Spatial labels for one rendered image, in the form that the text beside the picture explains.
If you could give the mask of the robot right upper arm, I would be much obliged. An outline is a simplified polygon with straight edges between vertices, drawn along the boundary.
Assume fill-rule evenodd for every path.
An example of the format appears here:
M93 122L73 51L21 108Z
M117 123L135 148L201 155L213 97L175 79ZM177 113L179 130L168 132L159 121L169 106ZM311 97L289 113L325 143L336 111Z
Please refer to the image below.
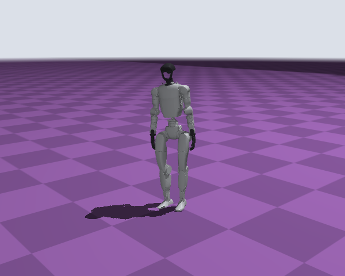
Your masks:
M153 108L151 108L150 113L152 115L157 116L160 113L159 110L159 96L158 96L158 87L155 87L151 90L152 94L152 104Z

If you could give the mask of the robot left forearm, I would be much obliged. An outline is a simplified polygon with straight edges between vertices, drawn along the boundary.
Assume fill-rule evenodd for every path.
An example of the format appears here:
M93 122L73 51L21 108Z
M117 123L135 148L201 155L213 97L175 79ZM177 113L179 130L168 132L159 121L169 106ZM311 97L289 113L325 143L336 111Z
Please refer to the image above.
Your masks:
M189 133L190 133L190 130L191 129L194 129L194 116L193 116L193 109L191 107L191 111L192 111L192 114L188 114L186 116L186 119L187 119L187 126L189 128ZM194 129L194 132L195 132L195 129Z

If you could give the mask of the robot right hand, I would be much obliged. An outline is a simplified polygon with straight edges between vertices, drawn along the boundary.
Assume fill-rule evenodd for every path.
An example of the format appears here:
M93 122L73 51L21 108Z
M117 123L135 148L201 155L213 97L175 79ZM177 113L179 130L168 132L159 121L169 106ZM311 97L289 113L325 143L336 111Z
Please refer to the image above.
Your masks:
M155 150L155 138L154 138L155 135L156 135L156 134L155 134L155 131L152 129L152 130L151 130L150 136L151 136L152 148L153 148L154 150Z

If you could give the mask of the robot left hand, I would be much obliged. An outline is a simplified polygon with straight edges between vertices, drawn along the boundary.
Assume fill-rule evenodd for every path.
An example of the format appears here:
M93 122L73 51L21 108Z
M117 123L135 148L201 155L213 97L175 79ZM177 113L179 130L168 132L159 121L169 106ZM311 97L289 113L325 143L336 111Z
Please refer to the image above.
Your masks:
M195 137L196 133L194 133L194 129L190 130L190 136L192 137L192 144L191 144L191 149L190 151L192 151L195 147L195 143L196 143L196 137Z

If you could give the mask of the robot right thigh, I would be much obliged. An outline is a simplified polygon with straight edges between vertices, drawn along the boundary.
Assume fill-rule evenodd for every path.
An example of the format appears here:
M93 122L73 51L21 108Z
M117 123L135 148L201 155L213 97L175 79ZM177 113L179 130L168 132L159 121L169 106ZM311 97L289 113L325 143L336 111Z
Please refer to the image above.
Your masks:
M163 170L164 175L169 175L171 173L171 166L167 164L167 147L166 141L166 131L162 131L156 135L155 139L155 155L158 167Z

